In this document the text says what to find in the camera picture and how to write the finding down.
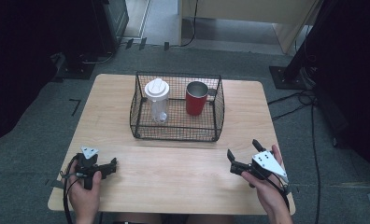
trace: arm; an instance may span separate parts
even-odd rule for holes
[[[281,164],[282,159],[278,147],[273,145],[272,150],[276,160]],[[270,223],[292,223],[292,218],[287,209],[287,205],[278,191],[271,184],[265,180],[259,180],[248,172],[243,172],[241,176],[243,176],[243,178],[246,179],[252,187],[257,189],[258,199],[263,209],[266,211]],[[269,178],[273,183],[279,186],[279,182],[275,176],[271,175]]]
[[[77,164],[77,161],[73,162],[70,168],[70,174],[75,172]],[[70,188],[68,192],[69,202],[71,202],[77,216],[77,224],[91,224],[94,222],[100,205],[101,177],[101,172],[99,171],[94,174],[91,190],[84,189],[81,180],[77,180],[74,175],[69,177],[67,184],[67,187]]]

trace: wire mesh basket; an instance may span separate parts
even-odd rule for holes
[[[168,120],[164,124],[152,119],[145,86],[161,78],[170,86]],[[187,114],[186,88],[190,82],[202,81],[208,86],[203,112],[199,116]],[[135,95],[130,109],[130,128],[133,137],[140,139],[216,142],[223,126],[225,105],[221,76],[181,73],[137,72]]]

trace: white tag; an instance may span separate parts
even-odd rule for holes
[[[287,174],[269,151],[260,152],[252,158],[265,170],[279,175],[286,183],[289,182]]]
[[[97,152],[99,151],[97,148],[91,148],[91,147],[81,147],[81,149],[82,149],[83,155],[85,155],[85,158],[87,160],[91,158],[92,156],[94,156],[95,154],[97,154]]]

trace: cup rim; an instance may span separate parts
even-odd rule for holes
[[[194,85],[197,85],[197,86],[202,87],[202,88],[204,89],[204,91],[206,91],[206,93],[205,93],[205,94],[203,94],[203,95],[201,95],[201,94],[195,95],[195,94],[190,93],[189,88],[190,88],[190,87],[192,87],[192,86],[194,86]],[[195,97],[195,98],[203,98],[203,97],[205,97],[205,96],[207,96],[207,95],[208,95],[208,85],[206,85],[206,83],[201,82],[201,81],[192,81],[192,82],[190,82],[190,83],[187,85],[187,87],[186,87],[186,92],[187,92],[190,96],[192,96],[192,97]]]

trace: gray carpet floor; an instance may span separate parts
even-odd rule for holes
[[[29,106],[17,126],[0,138],[0,223],[65,223],[63,212],[50,211],[51,183],[60,171],[83,106],[98,74],[133,75],[136,71],[216,74],[225,79],[263,83],[267,101],[296,91],[277,90],[268,66],[286,66],[292,57],[206,49],[138,46],[119,49],[107,63],[95,66],[90,80],[50,82]],[[77,102],[78,110],[73,115]],[[270,105],[271,116],[295,109],[296,98]],[[314,107],[318,173],[312,146],[311,107],[274,121],[277,139],[292,183],[295,223],[370,223],[370,168],[350,148],[332,146],[332,134]],[[109,223],[113,214],[105,214]],[[238,216],[237,223],[267,223],[266,216]]]

